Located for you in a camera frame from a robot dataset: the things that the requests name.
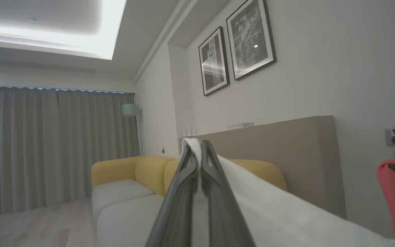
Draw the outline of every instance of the picture frame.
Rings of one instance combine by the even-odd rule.
[[[265,0],[246,0],[226,19],[226,26],[235,80],[277,61]]]
[[[229,85],[224,30],[218,27],[200,46],[202,89],[208,96]]]

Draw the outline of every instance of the beige headboard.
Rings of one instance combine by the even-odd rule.
[[[346,219],[333,116],[308,117],[204,134],[218,155],[267,161],[282,171],[290,193]]]

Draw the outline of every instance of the sofa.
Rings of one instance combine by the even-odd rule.
[[[281,171],[265,161],[231,160],[287,191]],[[92,166],[92,210],[97,247],[145,246],[178,160],[138,156]]]

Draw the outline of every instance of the floor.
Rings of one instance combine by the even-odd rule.
[[[91,199],[0,215],[0,246],[95,247]]]

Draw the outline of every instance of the mint green lamp shade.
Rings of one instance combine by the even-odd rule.
[[[138,107],[135,104],[124,104],[121,106],[121,115],[123,117],[135,117],[138,115]]]

